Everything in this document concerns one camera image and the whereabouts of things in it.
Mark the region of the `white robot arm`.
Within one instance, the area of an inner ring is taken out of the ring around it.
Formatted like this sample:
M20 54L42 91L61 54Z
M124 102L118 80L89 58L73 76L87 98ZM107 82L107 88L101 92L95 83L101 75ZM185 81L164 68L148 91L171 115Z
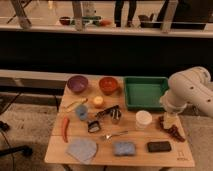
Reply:
M159 100L165 110L163 127L171 128L177 115L188 104L213 117L213 90L208 87L210 83L211 75L204 67L193 67L172 74L168 79L169 89Z

